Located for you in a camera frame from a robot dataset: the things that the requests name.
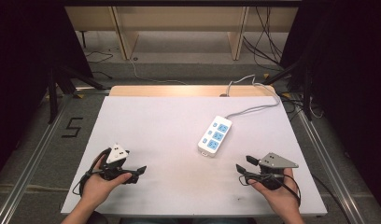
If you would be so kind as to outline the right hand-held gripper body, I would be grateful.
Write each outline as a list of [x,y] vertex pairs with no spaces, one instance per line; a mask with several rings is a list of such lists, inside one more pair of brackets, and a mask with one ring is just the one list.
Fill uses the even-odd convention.
[[284,170],[298,168],[299,165],[275,153],[268,153],[259,160],[261,183],[270,190],[279,189],[284,184]]

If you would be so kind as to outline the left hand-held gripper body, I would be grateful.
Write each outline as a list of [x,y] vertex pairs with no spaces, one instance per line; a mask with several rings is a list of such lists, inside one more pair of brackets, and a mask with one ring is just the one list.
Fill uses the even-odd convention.
[[126,170],[122,169],[122,165],[126,162],[129,153],[129,150],[125,150],[119,144],[106,149],[99,166],[101,170],[100,176],[104,180],[113,180],[122,174],[127,174]]

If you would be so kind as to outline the white and blue power strip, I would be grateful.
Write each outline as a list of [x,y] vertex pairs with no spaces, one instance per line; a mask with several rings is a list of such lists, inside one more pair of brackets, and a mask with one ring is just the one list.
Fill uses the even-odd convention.
[[201,154],[206,157],[215,157],[232,125],[229,119],[215,116],[197,144]]

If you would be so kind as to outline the person's left hand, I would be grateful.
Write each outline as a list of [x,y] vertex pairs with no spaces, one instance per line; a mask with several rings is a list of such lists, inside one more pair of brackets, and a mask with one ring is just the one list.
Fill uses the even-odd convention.
[[97,174],[92,175],[84,185],[79,203],[93,208],[98,207],[114,188],[126,182],[131,176],[130,173],[125,173],[112,180],[105,180]]

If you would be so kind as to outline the person's right hand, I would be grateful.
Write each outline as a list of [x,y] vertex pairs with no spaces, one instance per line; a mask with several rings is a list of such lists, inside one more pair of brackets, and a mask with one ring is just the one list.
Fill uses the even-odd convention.
[[262,183],[249,179],[248,183],[267,200],[273,211],[279,216],[285,210],[298,210],[299,204],[296,197],[284,187],[269,190]]

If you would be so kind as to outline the white table board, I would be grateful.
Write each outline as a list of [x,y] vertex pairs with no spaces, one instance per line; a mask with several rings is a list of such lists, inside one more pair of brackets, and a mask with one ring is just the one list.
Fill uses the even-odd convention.
[[[233,125],[215,157],[197,144],[215,116]],[[74,176],[79,180],[104,149],[130,151],[124,166],[146,166],[136,184],[120,185],[99,206],[116,217],[259,217],[273,212],[251,186],[240,184],[236,165],[256,172],[246,156],[270,152],[299,165],[294,170],[306,216],[327,210],[310,175],[282,104],[259,97],[119,97],[103,101]]]

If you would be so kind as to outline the black metal stand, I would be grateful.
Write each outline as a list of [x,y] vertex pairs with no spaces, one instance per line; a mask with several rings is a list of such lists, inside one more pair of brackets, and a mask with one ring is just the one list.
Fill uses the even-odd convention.
[[82,75],[80,72],[68,66],[54,66],[48,72],[48,91],[49,91],[49,124],[58,116],[58,96],[56,87],[59,87],[64,94],[74,95],[76,87],[71,78],[77,78],[80,81],[92,86],[93,88],[104,91],[107,87],[92,80],[90,77]]
[[306,117],[312,119],[311,105],[311,65],[306,59],[299,59],[296,63],[280,71],[275,76],[268,78],[262,82],[263,85],[270,85],[278,81],[279,79],[291,75],[289,82],[289,89],[301,87],[303,90],[303,112]]

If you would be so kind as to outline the wooden table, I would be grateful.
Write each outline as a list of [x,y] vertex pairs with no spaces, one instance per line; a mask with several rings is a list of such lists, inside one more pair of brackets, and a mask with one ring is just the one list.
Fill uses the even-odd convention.
[[232,97],[271,96],[275,93],[272,86],[259,85],[129,85],[114,86],[110,96],[142,96],[142,97],[219,97],[228,94]]

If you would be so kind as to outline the dark curtain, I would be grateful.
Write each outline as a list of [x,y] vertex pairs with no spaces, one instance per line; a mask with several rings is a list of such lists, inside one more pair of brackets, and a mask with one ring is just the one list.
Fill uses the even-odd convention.
[[381,0],[301,0],[281,64],[306,50],[312,93],[381,208]]
[[0,0],[0,173],[62,67],[92,76],[61,0]]

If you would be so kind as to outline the metal floor rail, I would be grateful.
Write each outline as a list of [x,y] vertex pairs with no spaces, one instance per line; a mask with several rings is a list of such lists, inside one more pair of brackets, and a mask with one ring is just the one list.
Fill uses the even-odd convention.
[[336,168],[327,148],[323,144],[317,128],[305,115],[307,106],[305,103],[302,103],[302,99],[297,94],[290,95],[289,101],[294,104],[295,113],[293,117],[299,117],[332,187],[329,189],[328,186],[319,180],[315,175],[313,175],[313,178],[331,195],[332,199],[345,216],[347,224],[365,224],[365,220],[358,208],[358,205],[352,197],[349,189],[346,187],[346,184],[339,174],[339,170]]
[[106,91],[60,95],[49,122],[49,98],[39,103],[0,173],[0,224],[60,224],[61,209]]

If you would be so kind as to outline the light wooden desk frame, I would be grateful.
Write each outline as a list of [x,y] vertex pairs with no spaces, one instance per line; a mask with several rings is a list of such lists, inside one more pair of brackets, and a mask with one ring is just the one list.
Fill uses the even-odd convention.
[[122,57],[130,59],[145,31],[225,32],[232,58],[240,58],[246,32],[260,32],[269,21],[272,33],[288,32],[297,7],[67,7],[76,31],[114,31]]

